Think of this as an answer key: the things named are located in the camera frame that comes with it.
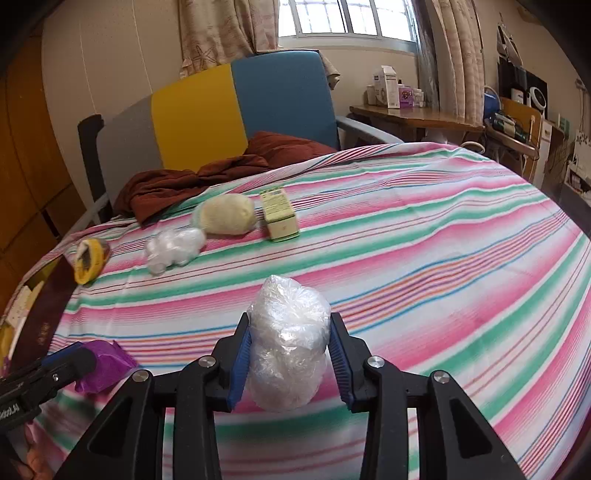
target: wooden cabinet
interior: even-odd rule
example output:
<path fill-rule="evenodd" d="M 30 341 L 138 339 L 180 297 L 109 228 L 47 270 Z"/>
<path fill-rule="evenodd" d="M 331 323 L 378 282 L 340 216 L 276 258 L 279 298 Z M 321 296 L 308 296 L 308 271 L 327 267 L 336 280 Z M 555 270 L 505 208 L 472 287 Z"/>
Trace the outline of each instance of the wooden cabinet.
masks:
<path fill-rule="evenodd" d="M 29 37 L 7 73 L 7 105 L 18 160 L 39 208 L 72 181 L 47 111 L 41 37 Z"/>
<path fill-rule="evenodd" d="M 56 245 L 56 237 L 38 213 L 10 243 L 5 259 L 20 279 Z"/>
<path fill-rule="evenodd" d="M 29 37 L 0 77 L 0 315 L 23 275 L 84 213 L 53 134 L 41 37 Z"/>
<path fill-rule="evenodd" d="M 18 285 L 19 278 L 16 273 L 12 270 L 10 265 L 0 257 L 0 310 L 4 310 L 4 307 L 10 300 L 12 292 Z"/>
<path fill-rule="evenodd" d="M 35 215 L 37 208 L 22 174 L 12 142 L 6 109 L 6 78 L 2 77 L 0 77 L 0 205 L 2 205 L 0 250 L 3 250 Z"/>
<path fill-rule="evenodd" d="M 64 236 L 86 211 L 76 188 L 72 184 L 50 201 L 46 210 L 60 236 Z"/>

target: striped bedsheet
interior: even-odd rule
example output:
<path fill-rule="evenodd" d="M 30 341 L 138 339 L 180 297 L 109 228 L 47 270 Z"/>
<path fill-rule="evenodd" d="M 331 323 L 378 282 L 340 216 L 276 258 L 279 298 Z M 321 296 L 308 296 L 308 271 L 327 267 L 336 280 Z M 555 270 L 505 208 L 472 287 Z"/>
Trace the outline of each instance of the striped bedsheet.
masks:
<path fill-rule="evenodd" d="M 298 238 L 275 244 L 259 225 L 210 238 L 183 268 L 148 273 L 147 238 L 185 228 L 195 205 L 226 192 L 253 198 L 260 215 L 258 195 L 272 185 L 292 200 Z M 264 279 L 279 274 L 320 290 L 372 353 L 410 372 L 451 372 L 528 478 L 554 475 L 589 411 L 589 241 L 537 189 L 466 150 L 357 148 L 213 187 L 146 229 L 115 220 L 85 234 L 107 239 L 113 255 L 74 292 L 52 351 L 116 340 L 154 374 L 180 369 L 231 334 Z M 35 435 L 55 468 L 107 400 L 68 388 L 44 406 Z M 303 408 L 267 413 L 245 392 L 216 423 L 225 479 L 359 476 L 367 416 L 347 411 L 330 368 Z M 412 411 L 408 428 L 416 478 Z"/>

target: small cardboard box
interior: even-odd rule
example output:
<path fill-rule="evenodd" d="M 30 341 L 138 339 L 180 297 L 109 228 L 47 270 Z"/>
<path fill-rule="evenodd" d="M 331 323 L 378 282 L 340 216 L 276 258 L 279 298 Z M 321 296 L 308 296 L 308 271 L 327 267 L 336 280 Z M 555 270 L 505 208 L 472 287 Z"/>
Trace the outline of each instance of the small cardboard box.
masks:
<path fill-rule="evenodd" d="M 388 108 L 400 108 L 398 75 L 396 75 L 396 71 L 392 67 L 382 65 L 374 73 L 374 86 L 378 105 Z"/>
<path fill-rule="evenodd" d="M 261 192 L 261 203 L 271 241 L 282 242 L 300 234 L 296 213 L 284 189 Z"/>

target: purple bag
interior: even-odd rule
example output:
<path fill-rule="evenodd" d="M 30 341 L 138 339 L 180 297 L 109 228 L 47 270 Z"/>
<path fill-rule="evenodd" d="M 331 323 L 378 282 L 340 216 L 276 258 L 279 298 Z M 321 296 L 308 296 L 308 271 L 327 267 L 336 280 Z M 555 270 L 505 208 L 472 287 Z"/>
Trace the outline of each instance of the purple bag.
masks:
<path fill-rule="evenodd" d="M 104 340 L 93 340 L 81 348 L 90 350 L 96 356 L 96 368 L 76 382 L 78 393 L 99 393 L 125 378 L 138 363 L 113 340 L 113 344 Z"/>

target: white box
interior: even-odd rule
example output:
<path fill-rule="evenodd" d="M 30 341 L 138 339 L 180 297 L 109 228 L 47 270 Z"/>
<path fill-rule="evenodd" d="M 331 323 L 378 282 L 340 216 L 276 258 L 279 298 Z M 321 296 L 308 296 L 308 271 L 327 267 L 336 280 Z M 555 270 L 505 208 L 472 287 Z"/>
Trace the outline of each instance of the white box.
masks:
<path fill-rule="evenodd" d="M 388 66 L 382 65 L 374 73 L 375 99 L 378 105 L 388 108 L 400 108 L 400 97 L 398 95 L 398 75 L 396 71 Z"/>

